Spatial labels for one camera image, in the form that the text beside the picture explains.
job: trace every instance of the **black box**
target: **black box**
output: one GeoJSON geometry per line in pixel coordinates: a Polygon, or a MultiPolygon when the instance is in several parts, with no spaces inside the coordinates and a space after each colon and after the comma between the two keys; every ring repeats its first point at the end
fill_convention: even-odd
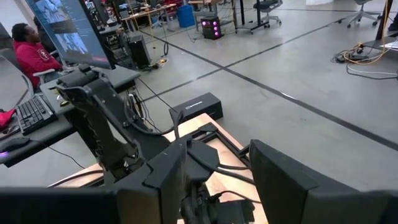
{"type": "Polygon", "coordinates": [[[150,64],[150,57],[144,37],[142,35],[131,37],[127,45],[129,49],[129,56],[137,65],[137,68],[142,69],[148,67],[150,64]]]}
{"type": "Polygon", "coordinates": [[[201,29],[205,39],[216,40],[222,37],[218,16],[207,16],[200,19],[201,29]]]}
{"type": "Polygon", "coordinates": [[[183,119],[181,121],[188,121],[194,117],[197,117],[203,113],[208,114],[213,120],[217,120],[223,117],[223,108],[221,107],[221,101],[211,93],[206,93],[195,99],[182,103],[178,106],[169,109],[170,115],[174,120],[177,112],[183,111],[183,119]]]}

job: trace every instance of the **blue bin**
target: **blue bin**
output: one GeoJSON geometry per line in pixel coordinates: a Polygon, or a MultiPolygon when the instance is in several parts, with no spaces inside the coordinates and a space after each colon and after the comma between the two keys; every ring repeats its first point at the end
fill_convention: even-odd
{"type": "Polygon", "coordinates": [[[192,13],[192,6],[181,6],[177,9],[178,23],[180,27],[186,28],[195,25],[192,13]]]}

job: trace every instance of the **red sweatshirt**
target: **red sweatshirt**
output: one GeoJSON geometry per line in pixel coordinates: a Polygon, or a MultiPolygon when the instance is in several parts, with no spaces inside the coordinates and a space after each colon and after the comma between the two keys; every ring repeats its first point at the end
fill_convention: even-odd
{"type": "Polygon", "coordinates": [[[34,77],[33,73],[44,72],[48,69],[62,69],[62,65],[57,62],[40,43],[17,42],[14,41],[14,50],[17,61],[22,72],[30,79],[34,88],[40,85],[40,78],[34,77]]]}

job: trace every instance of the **red cloth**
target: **red cloth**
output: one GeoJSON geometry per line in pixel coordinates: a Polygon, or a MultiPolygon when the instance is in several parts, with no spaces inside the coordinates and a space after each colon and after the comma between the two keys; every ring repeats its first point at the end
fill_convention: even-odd
{"type": "Polygon", "coordinates": [[[34,88],[39,87],[40,78],[34,77],[33,73],[44,72],[48,69],[62,69],[57,62],[40,43],[14,41],[14,50],[17,61],[22,72],[30,79],[34,88]]]}
{"type": "Polygon", "coordinates": [[[3,130],[4,128],[7,127],[15,111],[16,111],[15,109],[12,109],[7,112],[0,113],[0,130],[3,130]]]}

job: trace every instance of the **black keyboard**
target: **black keyboard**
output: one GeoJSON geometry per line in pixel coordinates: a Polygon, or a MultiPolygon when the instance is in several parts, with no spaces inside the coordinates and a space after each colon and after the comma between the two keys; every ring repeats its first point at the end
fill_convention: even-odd
{"type": "Polygon", "coordinates": [[[30,134],[57,119],[39,96],[34,96],[29,101],[18,105],[17,116],[23,135],[30,134]]]}

